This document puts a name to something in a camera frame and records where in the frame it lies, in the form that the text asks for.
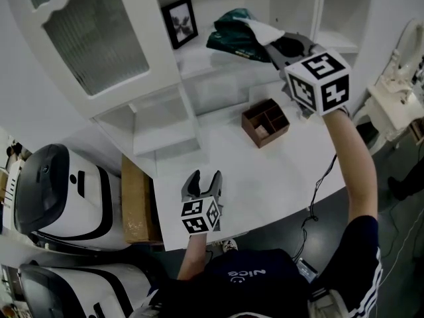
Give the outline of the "green tissues pack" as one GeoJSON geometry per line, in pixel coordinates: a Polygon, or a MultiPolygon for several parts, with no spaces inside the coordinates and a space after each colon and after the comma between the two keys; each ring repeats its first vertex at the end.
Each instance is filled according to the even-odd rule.
{"type": "Polygon", "coordinates": [[[285,35],[283,30],[258,21],[245,8],[225,13],[214,22],[214,27],[207,48],[266,63],[270,57],[265,46],[285,35]]]}

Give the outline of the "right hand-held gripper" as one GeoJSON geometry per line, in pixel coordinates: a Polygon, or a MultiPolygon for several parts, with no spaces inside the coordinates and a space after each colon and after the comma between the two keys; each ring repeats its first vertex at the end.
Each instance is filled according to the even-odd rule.
{"type": "Polygon", "coordinates": [[[336,50],[291,32],[264,48],[276,69],[284,69],[293,99],[310,111],[326,115],[349,101],[351,66],[336,50]]]}

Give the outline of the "person's left forearm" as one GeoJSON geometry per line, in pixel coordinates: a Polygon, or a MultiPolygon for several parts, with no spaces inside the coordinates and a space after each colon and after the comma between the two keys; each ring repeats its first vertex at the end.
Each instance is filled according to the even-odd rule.
{"type": "Polygon", "coordinates": [[[202,273],[206,265],[207,235],[192,235],[178,273],[178,280],[188,281],[202,273]]]}

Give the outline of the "flat cardboard box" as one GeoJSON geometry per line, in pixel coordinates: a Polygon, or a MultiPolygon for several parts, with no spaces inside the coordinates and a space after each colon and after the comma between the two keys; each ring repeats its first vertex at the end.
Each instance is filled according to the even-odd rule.
{"type": "Polygon", "coordinates": [[[153,180],[129,158],[121,159],[123,230],[129,244],[162,244],[153,180]]]}

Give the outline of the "small waist device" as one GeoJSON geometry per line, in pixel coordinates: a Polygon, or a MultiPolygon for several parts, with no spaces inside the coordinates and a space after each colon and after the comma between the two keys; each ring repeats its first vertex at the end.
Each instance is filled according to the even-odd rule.
{"type": "Polygon", "coordinates": [[[303,258],[299,258],[296,262],[299,273],[311,284],[319,275],[318,271],[314,269],[303,258]]]}

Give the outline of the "oval cream vanity mirror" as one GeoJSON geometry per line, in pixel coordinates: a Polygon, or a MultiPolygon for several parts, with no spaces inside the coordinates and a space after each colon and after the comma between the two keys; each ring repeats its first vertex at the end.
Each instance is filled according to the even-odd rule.
{"type": "Polygon", "coordinates": [[[394,51],[396,78],[411,80],[424,55],[424,21],[411,19],[394,51]]]}

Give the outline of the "person's dark shirt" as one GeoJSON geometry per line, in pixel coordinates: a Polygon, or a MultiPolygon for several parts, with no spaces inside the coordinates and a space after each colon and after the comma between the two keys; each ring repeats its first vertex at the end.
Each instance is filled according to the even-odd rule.
{"type": "Polygon", "coordinates": [[[368,318],[381,277],[378,222],[361,216],[312,282],[284,250],[232,250],[161,283],[130,318],[368,318]]]}

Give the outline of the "person's right forearm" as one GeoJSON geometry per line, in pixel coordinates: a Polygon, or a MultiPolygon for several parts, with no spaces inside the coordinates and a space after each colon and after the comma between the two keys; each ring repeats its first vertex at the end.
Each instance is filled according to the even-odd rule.
{"type": "Polygon", "coordinates": [[[341,110],[323,116],[348,193],[348,222],[361,216],[378,218],[378,183],[372,156],[354,123],[341,110]]]}

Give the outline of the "white shelf compartment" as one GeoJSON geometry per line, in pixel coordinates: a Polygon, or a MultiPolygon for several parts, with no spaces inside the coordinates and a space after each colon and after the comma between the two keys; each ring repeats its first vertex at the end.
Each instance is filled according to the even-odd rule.
{"type": "MultiPolygon", "coordinates": [[[[165,7],[179,0],[158,0],[165,7]]],[[[314,38],[321,0],[191,0],[199,35],[175,50],[182,78],[213,72],[227,65],[250,65],[250,60],[206,47],[213,23],[236,8],[248,9],[260,22],[279,30],[314,38]]]]}

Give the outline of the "brown wooden organizer box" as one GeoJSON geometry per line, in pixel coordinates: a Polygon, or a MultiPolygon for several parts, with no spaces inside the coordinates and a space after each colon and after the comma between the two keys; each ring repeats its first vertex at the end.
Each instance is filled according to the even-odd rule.
{"type": "Polygon", "coordinates": [[[286,134],[288,118],[273,99],[262,100],[242,113],[242,128],[258,148],[286,134]]]}

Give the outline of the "white and black robot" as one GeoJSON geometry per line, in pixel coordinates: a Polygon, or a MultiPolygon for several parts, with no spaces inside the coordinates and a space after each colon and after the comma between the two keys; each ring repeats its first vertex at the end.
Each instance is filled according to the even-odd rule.
{"type": "Polygon", "coordinates": [[[14,225],[90,250],[123,250],[121,179],[63,144],[49,144],[23,164],[14,187],[14,225]]]}
{"type": "Polygon", "coordinates": [[[23,264],[18,274],[32,318],[129,318],[151,287],[143,270],[131,264],[23,264]]]}

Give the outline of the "white desk hutch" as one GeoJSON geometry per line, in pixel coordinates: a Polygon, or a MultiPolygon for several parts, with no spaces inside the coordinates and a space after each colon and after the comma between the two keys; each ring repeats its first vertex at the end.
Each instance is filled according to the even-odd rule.
{"type": "MultiPolygon", "coordinates": [[[[351,59],[370,4],[321,0],[310,39],[351,59]]],[[[158,0],[0,0],[0,125],[31,152],[63,142],[101,160],[118,150],[154,174],[167,149],[201,148],[202,116],[280,80],[273,64],[253,60],[182,78],[161,8],[158,0]]]]}

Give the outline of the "black picture frame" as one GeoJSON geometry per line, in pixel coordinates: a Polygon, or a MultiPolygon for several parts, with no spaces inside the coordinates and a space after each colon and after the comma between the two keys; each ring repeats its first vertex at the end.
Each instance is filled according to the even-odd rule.
{"type": "Polygon", "coordinates": [[[179,0],[161,8],[174,50],[198,36],[191,0],[179,0]]]}

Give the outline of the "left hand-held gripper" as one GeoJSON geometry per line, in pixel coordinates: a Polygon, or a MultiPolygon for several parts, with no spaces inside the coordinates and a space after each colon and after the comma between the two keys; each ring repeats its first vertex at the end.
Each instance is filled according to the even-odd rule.
{"type": "Polygon", "coordinates": [[[185,181],[181,190],[182,213],[181,220],[189,235],[200,235],[221,230],[221,215],[223,207],[216,198],[221,197],[223,175],[217,170],[213,176],[206,197],[200,196],[200,171],[196,170],[185,181]]]}

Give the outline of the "cream vanity table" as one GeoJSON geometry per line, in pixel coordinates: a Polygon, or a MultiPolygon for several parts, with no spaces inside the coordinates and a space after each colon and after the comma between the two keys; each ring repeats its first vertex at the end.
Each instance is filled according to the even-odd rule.
{"type": "Polygon", "coordinates": [[[377,153],[385,143],[398,138],[412,121],[424,117],[424,105],[415,94],[415,86],[405,80],[380,76],[375,85],[368,86],[370,97],[353,117],[358,125],[368,117],[378,131],[371,155],[377,153]]]}

